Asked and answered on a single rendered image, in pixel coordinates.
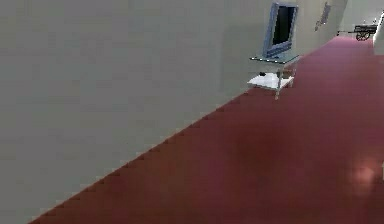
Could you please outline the glass top white stand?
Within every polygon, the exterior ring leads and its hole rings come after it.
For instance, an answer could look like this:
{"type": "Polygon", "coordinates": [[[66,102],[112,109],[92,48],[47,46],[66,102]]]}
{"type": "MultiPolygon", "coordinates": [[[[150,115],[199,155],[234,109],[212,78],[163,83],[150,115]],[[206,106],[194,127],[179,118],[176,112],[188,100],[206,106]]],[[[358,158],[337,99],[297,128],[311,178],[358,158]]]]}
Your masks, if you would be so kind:
{"type": "Polygon", "coordinates": [[[280,54],[272,58],[251,57],[250,61],[260,63],[261,68],[255,72],[255,76],[247,84],[274,91],[275,99],[278,100],[283,88],[293,86],[300,58],[301,56],[296,54],[280,54]],[[259,72],[265,72],[266,76],[260,76],[259,72]]]}

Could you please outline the blue framed television set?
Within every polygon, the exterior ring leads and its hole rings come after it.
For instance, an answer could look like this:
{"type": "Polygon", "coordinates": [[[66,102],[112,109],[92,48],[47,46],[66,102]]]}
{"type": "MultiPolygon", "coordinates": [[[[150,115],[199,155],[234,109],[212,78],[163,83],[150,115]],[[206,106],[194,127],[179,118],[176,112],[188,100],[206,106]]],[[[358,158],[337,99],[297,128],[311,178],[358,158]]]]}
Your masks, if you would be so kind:
{"type": "Polygon", "coordinates": [[[293,2],[273,2],[263,46],[263,56],[275,57],[292,48],[292,38],[298,13],[293,2]]]}

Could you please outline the dark wheeled cart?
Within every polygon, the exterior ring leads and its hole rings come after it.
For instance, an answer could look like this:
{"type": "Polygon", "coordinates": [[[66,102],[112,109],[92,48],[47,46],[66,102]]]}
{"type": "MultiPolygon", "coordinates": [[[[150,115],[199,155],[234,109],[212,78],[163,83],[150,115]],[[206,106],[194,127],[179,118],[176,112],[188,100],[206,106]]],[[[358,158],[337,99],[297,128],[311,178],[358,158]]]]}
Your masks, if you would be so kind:
{"type": "Polygon", "coordinates": [[[355,25],[352,31],[348,31],[348,34],[354,34],[357,41],[366,41],[372,34],[377,31],[377,25],[375,24],[361,24],[355,25]]]}

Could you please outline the white furniture piece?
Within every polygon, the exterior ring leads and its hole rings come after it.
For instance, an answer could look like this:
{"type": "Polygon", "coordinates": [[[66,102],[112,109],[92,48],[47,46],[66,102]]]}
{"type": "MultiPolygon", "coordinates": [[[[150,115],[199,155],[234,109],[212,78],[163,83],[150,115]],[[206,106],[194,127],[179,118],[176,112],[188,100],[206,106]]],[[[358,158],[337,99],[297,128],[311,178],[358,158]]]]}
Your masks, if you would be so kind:
{"type": "Polygon", "coordinates": [[[380,16],[376,33],[373,36],[373,49],[375,55],[384,55],[384,11],[380,16]]]}

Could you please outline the grey wall fixture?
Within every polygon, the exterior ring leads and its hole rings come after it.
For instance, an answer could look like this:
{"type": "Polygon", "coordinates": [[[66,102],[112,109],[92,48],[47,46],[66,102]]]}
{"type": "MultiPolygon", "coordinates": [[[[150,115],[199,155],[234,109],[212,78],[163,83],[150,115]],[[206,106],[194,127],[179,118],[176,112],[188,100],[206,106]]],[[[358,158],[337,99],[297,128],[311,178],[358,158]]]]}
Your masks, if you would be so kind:
{"type": "Polygon", "coordinates": [[[315,28],[314,28],[315,32],[317,32],[322,25],[327,23],[330,10],[331,10],[331,5],[328,2],[325,2],[320,19],[315,23],[315,28]]]}

